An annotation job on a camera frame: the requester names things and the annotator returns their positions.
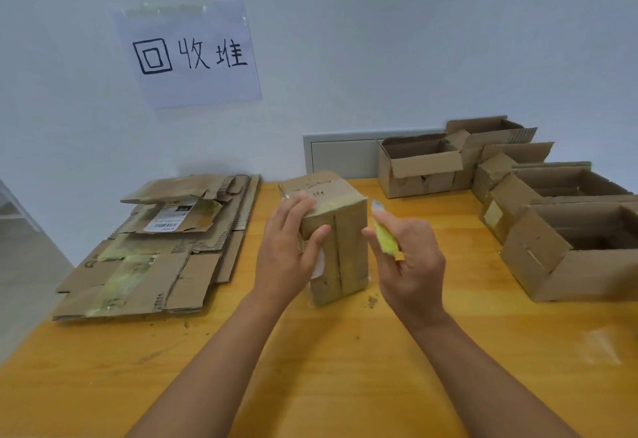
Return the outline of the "taped cardboard box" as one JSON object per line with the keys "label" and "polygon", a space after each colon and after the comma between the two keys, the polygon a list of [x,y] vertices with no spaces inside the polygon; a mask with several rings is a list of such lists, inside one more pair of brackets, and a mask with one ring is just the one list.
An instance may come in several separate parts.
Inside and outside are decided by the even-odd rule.
{"label": "taped cardboard box", "polygon": [[300,223],[303,250],[315,230],[331,226],[307,287],[311,305],[319,307],[366,289],[368,243],[362,229],[368,224],[368,199],[331,171],[283,181],[279,189],[283,196],[305,192],[316,200]]}

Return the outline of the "white shelf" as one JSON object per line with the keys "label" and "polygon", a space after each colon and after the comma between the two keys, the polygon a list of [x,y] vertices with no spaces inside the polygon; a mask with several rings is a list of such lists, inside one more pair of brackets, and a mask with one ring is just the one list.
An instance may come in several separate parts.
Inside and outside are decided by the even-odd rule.
{"label": "white shelf", "polygon": [[0,179],[0,221],[9,220],[25,220],[35,232],[42,232],[41,227]]}

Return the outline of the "stack of flattened cardboard boxes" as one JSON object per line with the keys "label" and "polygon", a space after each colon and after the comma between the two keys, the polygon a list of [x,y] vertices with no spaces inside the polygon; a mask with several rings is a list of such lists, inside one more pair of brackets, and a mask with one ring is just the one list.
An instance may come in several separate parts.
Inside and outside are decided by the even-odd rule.
{"label": "stack of flattened cardboard boxes", "polygon": [[261,182],[189,175],[125,196],[129,217],[57,287],[52,321],[200,312],[232,280]]}

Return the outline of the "large open cardboard box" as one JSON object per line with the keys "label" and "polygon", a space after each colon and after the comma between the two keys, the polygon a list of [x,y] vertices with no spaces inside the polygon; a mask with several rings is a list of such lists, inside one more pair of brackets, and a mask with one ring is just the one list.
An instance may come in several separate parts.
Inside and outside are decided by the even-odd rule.
{"label": "large open cardboard box", "polygon": [[523,164],[507,169],[490,186],[479,218],[505,243],[528,205],[594,201],[638,202],[638,194],[594,172],[588,161]]}
{"label": "large open cardboard box", "polygon": [[527,205],[500,256],[534,302],[638,302],[638,201]]}

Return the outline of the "person's left forearm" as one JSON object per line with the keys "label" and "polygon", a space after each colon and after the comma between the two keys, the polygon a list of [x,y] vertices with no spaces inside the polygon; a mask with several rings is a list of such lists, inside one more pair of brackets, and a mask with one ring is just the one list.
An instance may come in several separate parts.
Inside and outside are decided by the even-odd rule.
{"label": "person's left forearm", "polygon": [[227,438],[266,342],[292,300],[251,291],[124,438]]}

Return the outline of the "person's right hand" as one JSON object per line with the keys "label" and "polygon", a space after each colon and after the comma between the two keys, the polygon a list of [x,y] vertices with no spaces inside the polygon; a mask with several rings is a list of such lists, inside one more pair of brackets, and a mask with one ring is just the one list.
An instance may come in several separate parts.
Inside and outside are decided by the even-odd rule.
{"label": "person's right hand", "polygon": [[446,320],[442,290],[446,260],[428,221],[372,213],[395,236],[402,260],[376,259],[379,288],[409,332]]}

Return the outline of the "white handwritten paper sign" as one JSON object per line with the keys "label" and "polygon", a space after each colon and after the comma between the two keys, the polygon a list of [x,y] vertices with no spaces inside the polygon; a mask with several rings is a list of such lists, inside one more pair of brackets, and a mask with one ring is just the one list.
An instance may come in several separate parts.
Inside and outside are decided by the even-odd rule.
{"label": "white handwritten paper sign", "polygon": [[118,10],[116,31],[154,110],[262,98],[243,0]]}

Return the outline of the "person's right forearm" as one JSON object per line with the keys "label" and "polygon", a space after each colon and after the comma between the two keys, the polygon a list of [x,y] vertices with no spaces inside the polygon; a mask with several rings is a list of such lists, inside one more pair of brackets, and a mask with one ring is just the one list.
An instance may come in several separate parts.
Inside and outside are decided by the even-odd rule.
{"label": "person's right forearm", "polygon": [[401,318],[471,438],[582,438],[447,313]]}

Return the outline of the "white wall access panel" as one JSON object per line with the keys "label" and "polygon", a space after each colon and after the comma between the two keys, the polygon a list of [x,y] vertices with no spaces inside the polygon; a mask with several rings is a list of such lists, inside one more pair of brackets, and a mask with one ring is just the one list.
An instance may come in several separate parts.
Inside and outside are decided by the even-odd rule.
{"label": "white wall access panel", "polygon": [[382,140],[442,132],[442,128],[428,128],[304,134],[306,172],[330,170],[346,179],[376,178]]}

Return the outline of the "person's left hand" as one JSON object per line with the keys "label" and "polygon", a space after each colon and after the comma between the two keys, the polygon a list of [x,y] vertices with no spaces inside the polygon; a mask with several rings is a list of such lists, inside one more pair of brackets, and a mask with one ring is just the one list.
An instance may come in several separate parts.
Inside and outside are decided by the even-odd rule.
{"label": "person's left hand", "polygon": [[260,244],[252,294],[268,306],[284,310],[311,276],[302,275],[298,234],[316,200],[305,192],[283,198],[268,218]]}

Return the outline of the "yellow utility knife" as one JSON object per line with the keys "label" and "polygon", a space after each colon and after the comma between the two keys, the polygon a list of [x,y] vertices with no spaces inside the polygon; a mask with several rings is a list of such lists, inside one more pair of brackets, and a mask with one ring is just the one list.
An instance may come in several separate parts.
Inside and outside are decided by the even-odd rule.
{"label": "yellow utility knife", "polygon": [[[371,211],[374,213],[375,211],[381,211],[390,214],[387,212],[385,206],[376,199],[371,200]],[[372,215],[372,227],[374,228],[374,232],[376,234],[376,238],[378,240],[379,248],[381,251],[397,261],[402,256],[399,244],[393,235],[393,233],[387,228],[385,224],[380,222],[376,216]]]}

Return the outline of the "small open cardboard box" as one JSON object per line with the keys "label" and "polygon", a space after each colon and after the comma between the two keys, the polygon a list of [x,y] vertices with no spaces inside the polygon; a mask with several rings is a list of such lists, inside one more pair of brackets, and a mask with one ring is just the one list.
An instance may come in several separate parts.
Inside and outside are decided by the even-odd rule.
{"label": "small open cardboard box", "polygon": [[471,188],[481,153],[487,145],[529,143],[537,130],[510,121],[506,115],[449,120],[445,140],[450,148],[460,152],[462,160],[462,169],[454,173],[450,190]]}
{"label": "small open cardboard box", "polygon": [[511,170],[543,165],[554,144],[552,141],[486,145],[475,169],[472,192],[483,203],[488,192]]}
{"label": "small open cardboard box", "polygon": [[388,137],[378,147],[378,183],[388,199],[451,191],[463,168],[446,134]]}

